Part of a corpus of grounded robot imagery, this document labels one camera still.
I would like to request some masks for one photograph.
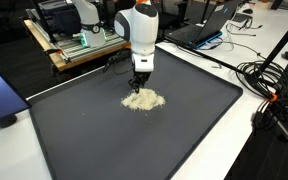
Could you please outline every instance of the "laptop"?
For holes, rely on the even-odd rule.
[[[214,11],[216,7],[216,4],[210,3],[207,7],[204,20],[207,20],[212,12]],[[188,24],[198,24],[202,22],[202,16],[204,13],[204,10],[206,8],[206,3],[205,2],[196,2],[193,1],[190,3],[187,3],[186,11],[185,11],[185,23]]]
[[[166,34],[165,38],[175,44],[198,49],[206,42],[209,42],[222,35],[221,29],[227,20],[232,18],[240,0],[231,0],[217,4],[211,13],[206,24],[202,27],[189,24],[183,28]]]

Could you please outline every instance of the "chair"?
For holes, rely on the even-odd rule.
[[[162,39],[165,36],[165,30],[172,27],[180,27],[184,22],[187,0],[157,0],[152,1],[159,13],[158,28],[162,30]]]
[[[115,10],[118,12],[120,10],[132,8],[135,5],[136,0],[116,0],[114,2],[116,3]]]

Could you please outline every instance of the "black stand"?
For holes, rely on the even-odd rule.
[[[103,6],[104,6],[106,26],[110,27],[110,17],[109,17],[109,13],[108,13],[107,0],[103,0]]]
[[[13,125],[17,120],[15,115],[10,115],[5,118],[0,119],[0,128],[6,128]]]
[[[44,15],[43,15],[43,13],[42,13],[42,11],[40,9],[40,6],[38,5],[36,0],[31,0],[31,2],[33,3],[33,6],[35,7],[38,16],[40,17],[40,20],[41,20],[41,23],[43,25],[44,30],[46,31],[48,37],[50,38],[50,42],[51,43],[55,43],[56,39],[54,38],[54,36],[53,36],[53,34],[51,32],[51,29],[48,26],[48,24],[47,24],[47,22],[46,22],[46,20],[44,18]]]
[[[271,9],[276,10],[280,7],[282,4],[283,0],[275,0],[271,6]]]
[[[264,72],[265,69],[273,62],[274,58],[283,49],[283,47],[286,45],[287,42],[288,42],[288,31],[285,33],[280,42],[275,46],[273,51],[270,53],[270,55],[268,55],[263,65],[260,67],[261,72]]]

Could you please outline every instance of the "machine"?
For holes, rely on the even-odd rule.
[[[130,86],[139,92],[154,70],[155,40],[158,31],[158,13],[149,0],[137,0],[131,9],[119,11],[114,20],[116,33],[131,43],[131,53],[120,53],[111,58],[111,64],[124,60],[129,55],[133,62],[133,78]]]
[[[94,2],[96,0],[71,0],[81,18],[81,41],[84,47],[102,46],[106,42],[104,29]]]

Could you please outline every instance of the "wire bundle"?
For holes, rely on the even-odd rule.
[[[238,28],[238,30],[247,30],[247,29],[259,29],[262,27],[262,25],[259,25],[258,27],[252,27],[252,24],[253,24],[253,18],[250,18],[250,19],[247,19],[244,24],[242,26],[237,26],[235,24],[232,24],[232,23],[228,23],[226,24],[225,28],[226,28],[226,31],[231,34],[231,35],[244,35],[244,36],[256,36],[256,34],[247,34],[247,33],[233,33],[233,28]]]
[[[284,69],[272,62],[265,72],[260,71],[264,61],[244,62],[237,66],[243,73],[237,73],[238,80],[251,92],[265,99],[259,107],[258,114],[261,118],[254,118],[253,125],[256,129],[269,130],[278,123],[285,122],[288,114],[288,75]],[[266,121],[262,120],[266,110]]]

